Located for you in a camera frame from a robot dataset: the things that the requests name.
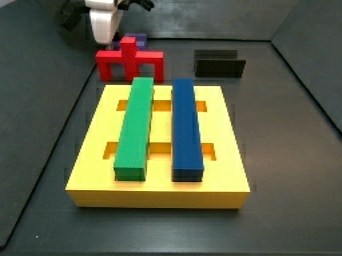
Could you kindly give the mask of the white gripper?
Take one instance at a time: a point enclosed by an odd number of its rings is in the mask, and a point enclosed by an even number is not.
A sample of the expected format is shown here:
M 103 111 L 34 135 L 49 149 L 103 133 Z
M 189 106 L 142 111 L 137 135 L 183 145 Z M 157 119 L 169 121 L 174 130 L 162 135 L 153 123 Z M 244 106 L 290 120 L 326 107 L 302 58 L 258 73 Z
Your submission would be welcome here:
M 94 38 L 99 44 L 110 44 L 113 42 L 122 16 L 122 10 L 90 10 Z

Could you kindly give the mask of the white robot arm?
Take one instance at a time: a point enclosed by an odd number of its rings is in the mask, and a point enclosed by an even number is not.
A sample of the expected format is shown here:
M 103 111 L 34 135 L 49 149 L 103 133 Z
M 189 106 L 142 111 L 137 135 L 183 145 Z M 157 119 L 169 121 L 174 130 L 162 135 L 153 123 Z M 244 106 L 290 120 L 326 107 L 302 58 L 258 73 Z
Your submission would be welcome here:
M 123 11 L 118 9 L 122 0 L 85 0 L 90 8 L 90 19 L 94 38 L 98 44 L 109 45 L 113 42 Z

